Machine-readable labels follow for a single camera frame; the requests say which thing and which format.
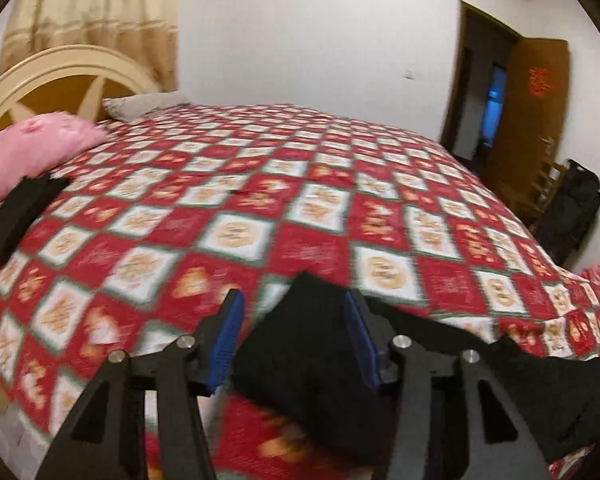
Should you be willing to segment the black folded garment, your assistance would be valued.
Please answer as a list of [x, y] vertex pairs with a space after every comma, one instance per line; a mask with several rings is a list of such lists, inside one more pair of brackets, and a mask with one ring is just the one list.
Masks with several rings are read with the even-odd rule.
[[70, 183], [69, 178], [55, 178], [48, 172], [23, 178], [9, 192], [0, 207], [0, 266], [8, 263], [33, 222]]

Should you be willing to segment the beige curtain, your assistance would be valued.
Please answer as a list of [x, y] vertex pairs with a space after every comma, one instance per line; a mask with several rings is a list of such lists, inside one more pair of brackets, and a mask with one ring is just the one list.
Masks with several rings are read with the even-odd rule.
[[147, 68], [161, 89], [178, 88], [178, 0], [15, 0], [0, 71], [69, 44], [116, 50]]

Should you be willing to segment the red door decoration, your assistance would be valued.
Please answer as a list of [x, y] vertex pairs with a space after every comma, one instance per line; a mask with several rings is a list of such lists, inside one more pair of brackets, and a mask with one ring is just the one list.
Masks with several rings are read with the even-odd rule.
[[553, 86], [548, 80], [550, 71], [545, 67], [531, 67], [528, 77], [528, 91], [530, 96], [537, 99], [543, 99], [553, 89]]

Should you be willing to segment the brown wooden door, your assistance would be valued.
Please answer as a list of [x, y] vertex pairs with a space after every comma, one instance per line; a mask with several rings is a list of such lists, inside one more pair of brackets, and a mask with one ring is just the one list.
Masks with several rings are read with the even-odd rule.
[[[545, 67], [552, 91], [537, 99], [530, 96], [531, 67]], [[570, 83], [570, 52], [563, 39], [522, 38], [513, 48], [506, 70], [503, 113], [498, 123], [482, 180], [496, 192], [500, 182], [528, 192], [544, 154], [541, 138], [562, 138]]]

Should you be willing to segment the red patchwork bedspread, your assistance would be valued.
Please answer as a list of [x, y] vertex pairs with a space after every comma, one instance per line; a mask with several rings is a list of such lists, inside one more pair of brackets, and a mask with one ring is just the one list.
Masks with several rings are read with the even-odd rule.
[[108, 352], [162, 349], [231, 288], [256, 325], [303, 271], [536, 356], [600, 356], [600, 286], [433, 140], [291, 105], [107, 130], [0, 269], [0, 456], [19, 479]]

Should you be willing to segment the grey striped pillow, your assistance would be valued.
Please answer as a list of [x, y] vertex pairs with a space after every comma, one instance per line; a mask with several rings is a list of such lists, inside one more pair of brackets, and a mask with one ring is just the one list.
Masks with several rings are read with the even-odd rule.
[[120, 122], [132, 122], [154, 110], [189, 104], [189, 99], [177, 91], [134, 94], [124, 98], [102, 100], [107, 114]]

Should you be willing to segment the black backpack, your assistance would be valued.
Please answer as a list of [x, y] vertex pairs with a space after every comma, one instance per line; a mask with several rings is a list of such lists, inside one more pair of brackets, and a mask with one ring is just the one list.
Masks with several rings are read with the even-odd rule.
[[535, 231], [535, 239], [558, 266], [580, 249], [600, 210], [600, 178], [573, 159], [550, 206]]

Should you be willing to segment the cream wooden headboard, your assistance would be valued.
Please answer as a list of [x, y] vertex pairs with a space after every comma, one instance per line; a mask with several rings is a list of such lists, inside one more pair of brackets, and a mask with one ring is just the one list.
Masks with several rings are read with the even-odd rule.
[[104, 99], [159, 90], [149, 70], [118, 51], [88, 44], [51, 48], [0, 77], [0, 131], [53, 112], [99, 122], [107, 117]]

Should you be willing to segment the wooden chair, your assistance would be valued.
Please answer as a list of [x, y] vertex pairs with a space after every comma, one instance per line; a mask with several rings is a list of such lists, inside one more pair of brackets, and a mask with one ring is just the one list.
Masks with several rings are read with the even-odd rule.
[[538, 230], [567, 172], [567, 167], [555, 160], [555, 140], [541, 138], [540, 141], [545, 150], [539, 170], [531, 180], [530, 190], [523, 193], [504, 182], [496, 187], [496, 195], [532, 234]]

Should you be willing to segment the pink pillow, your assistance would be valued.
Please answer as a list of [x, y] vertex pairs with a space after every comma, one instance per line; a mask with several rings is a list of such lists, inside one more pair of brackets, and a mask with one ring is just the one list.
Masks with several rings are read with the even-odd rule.
[[65, 112], [35, 115], [0, 131], [0, 201], [24, 178], [35, 178], [94, 146], [106, 131]]

